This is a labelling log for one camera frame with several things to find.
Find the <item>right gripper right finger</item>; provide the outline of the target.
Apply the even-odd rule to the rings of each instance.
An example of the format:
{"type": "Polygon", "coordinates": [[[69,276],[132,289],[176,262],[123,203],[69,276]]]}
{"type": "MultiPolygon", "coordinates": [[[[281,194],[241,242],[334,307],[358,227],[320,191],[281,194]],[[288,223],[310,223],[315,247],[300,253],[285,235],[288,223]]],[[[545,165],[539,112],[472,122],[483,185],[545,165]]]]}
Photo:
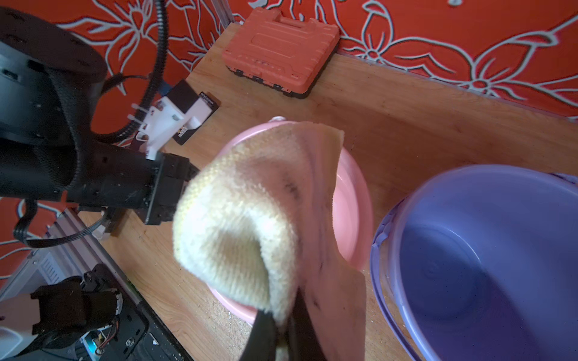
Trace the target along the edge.
{"type": "Polygon", "coordinates": [[[326,360],[300,289],[297,290],[294,308],[287,322],[287,344],[290,361],[326,360]]]}

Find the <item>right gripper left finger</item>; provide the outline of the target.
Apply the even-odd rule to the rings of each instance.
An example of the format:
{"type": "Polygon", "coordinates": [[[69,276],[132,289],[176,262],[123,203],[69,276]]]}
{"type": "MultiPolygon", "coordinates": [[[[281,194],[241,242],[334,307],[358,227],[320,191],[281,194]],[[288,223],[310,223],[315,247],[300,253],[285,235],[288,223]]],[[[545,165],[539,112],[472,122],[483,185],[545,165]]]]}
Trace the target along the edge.
{"type": "Polygon", "coordinates": [[[274,361],[277,326],[272,314],[259,310],[239,361],[274,361]]]}

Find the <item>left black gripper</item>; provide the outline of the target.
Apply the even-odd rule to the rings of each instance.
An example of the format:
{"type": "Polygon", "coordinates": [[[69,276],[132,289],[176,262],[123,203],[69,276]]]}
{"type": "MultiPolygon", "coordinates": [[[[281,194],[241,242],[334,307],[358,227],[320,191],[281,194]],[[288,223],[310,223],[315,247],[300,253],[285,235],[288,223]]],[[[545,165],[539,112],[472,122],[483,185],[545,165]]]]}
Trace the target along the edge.
{"type": "Polygon", "coordinates": [[[82,183],[67,193],[67,201],[89,208],[132,209],[146,225],[171,222],[177,204],[199,170],[189,159],[143,153],[112,144],[95,144],[82,183]]]}

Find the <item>pink plastic bucket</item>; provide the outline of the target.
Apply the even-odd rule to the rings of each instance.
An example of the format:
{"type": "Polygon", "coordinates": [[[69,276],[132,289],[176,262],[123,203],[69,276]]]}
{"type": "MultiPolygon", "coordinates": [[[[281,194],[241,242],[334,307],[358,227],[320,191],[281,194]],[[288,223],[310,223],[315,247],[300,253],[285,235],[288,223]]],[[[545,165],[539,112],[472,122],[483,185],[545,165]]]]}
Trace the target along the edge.
{"type": "MultiPolygon", "coordinates": [[[[237,144],[268,129],[297,123],[284,117],[274,117],[267,123],[254,126],[230,140],[219,152],[222,156],[237,144]]],[[[333,228],[339,251],[351,266],[363,271],[369,262],[371,236],[373,235],[373,206],[364,175],[353,156],[342,148],[337,169],[333,198],[333,228]]],[[[249,325],[254,323],[257,311],[219,293],[209,290],[233,315],[249,325]]]]}

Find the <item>yellow cloth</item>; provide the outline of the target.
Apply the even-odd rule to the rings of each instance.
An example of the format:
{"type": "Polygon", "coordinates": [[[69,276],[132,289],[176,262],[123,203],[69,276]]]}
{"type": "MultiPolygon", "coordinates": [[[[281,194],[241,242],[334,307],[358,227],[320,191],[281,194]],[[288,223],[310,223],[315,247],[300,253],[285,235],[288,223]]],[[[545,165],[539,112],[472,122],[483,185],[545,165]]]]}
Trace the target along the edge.
{"type": "Polygon", "coordinates": [[[189,183],[174,216],[175,259],[222,295],[272,314],[275,360],[289,360],[298,289],[326,360],[364,359],[364,275],[340,254],[332,220],[343,138],[309,122],[254,135],[189,183]]]}

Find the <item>purple plastic bucket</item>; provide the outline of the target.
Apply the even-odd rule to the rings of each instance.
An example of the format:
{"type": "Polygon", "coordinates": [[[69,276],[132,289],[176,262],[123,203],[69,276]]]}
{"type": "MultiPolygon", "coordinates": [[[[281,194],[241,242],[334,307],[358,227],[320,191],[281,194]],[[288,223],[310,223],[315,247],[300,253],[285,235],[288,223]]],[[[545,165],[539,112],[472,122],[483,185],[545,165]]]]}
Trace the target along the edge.
{"type": "Polygon", "coordinates": [[[577,179],[508,165],[439,174],[383,218],[370,274],[412,360],[575,360],[577,179]]]}

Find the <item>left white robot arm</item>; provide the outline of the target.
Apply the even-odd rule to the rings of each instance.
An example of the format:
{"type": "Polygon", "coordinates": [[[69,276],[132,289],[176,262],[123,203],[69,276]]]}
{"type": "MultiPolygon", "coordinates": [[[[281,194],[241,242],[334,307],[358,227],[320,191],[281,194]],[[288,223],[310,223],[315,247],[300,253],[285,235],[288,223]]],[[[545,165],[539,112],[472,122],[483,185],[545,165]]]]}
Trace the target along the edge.
{"type": "Polygon", "coordinates": [[[129,123],[110,133],[90,127],[97,103],[126,80],[107,77],[102,56],[60,27],[13,8],[1,9],[1,195],[22,199],[13,231],[28,248],[51,248],[81,239],[28,236],[42,201],[65,200],[111,215],[132,209],[147,225],[170,222],[197,168],[162,152],[171,138],[188,140],[214,114],[217,102],[185,81],[164,97],[169,43],[164,2],[154,4],[158,43],[153,70],[129,123]]]}

